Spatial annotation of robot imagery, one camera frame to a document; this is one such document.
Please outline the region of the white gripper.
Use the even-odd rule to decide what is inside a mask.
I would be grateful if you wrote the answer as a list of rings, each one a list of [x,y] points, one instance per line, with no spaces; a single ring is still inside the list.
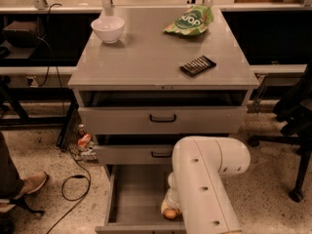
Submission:
[[[161,214],[166,217],[166,212],[169,209],[180,209],[179,197],[176,189],[176,180],[173,173],[170,173],[168,176],[168,185],[169,188],[165,195],[164,201],[161,204]]]

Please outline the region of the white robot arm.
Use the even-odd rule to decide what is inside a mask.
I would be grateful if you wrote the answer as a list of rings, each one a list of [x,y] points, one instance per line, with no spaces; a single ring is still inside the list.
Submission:
[[[248,147],[238,139],[182,138],[173,149],[173,171],[161,214],[170,220],[181,216],[187,234],[240,233],[242,228],[221,179],[245,172],[250,162]]]

